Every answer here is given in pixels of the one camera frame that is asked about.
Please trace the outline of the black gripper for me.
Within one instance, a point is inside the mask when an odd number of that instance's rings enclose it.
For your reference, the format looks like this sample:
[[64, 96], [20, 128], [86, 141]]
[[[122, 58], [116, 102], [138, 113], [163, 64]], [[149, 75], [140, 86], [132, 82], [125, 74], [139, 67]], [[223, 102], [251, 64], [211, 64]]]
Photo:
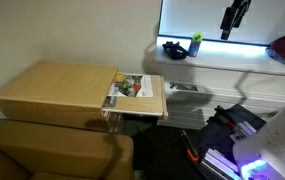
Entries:
[[234, 0], [231, 6], [225, 9], [220, 25], [222, 40], [227, 40], [232, 29], [240, 26], [243, 17], [249, 10], [250, 4], [251, 0]]

